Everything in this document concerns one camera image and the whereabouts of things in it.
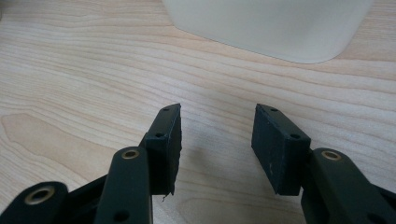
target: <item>white box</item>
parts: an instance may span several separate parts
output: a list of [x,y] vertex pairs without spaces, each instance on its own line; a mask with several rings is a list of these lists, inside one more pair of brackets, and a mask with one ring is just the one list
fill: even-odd
[[297,63],[335,57],[373,0],[163,0],[174,25],[241,49]]

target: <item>screw hole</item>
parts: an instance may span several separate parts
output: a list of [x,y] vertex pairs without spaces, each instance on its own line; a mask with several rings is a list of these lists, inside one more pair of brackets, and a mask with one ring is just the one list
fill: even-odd
[[300,135],[295,134],[295,133],[292,133],[292,134],[290,135],[290,137],[295,138],[295,139],[299,139],[299,138],[300,138]]
[[129,218],[129,213],[128,211],[119,211],[116,214],[114,214],[114,221],[116,222],[123,222],[126,221]]
[[128,151],[122,153],[122,157],[125,160],[134,159],[134,158],[136,158],[138,156],[139,156],[139,152],[136,151],[136,150],[128,150]]
[[156,137],[163,137],[165,134],[164,133],[156,133],[155,136]]
[[369,213],[367,218],[374,224],[387,224],[387,221],[384,218],[373,213]]
[[332,151],[322,151],[322,156],[331,161],[339,161],[341,160],[341,156],[338,153]]
[[43,203],[52,197],[54,193],[55,188],[53,186],[42,187],[27,195],[24,202],[29,205]]

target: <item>light wood surface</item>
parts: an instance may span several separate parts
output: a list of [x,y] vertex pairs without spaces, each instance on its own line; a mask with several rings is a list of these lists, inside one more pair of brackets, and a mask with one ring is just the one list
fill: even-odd
[[396,191],[396,2],[375,1],[326,63],[269,58],[182,32],[160,0],[7,0],[0,20],[0,211],[48,180],[76,189],[137,146],[181,103],[175,196],[155,223],[304,223],[250,148],[257,103],[283,111],[312,148],[346,153]]

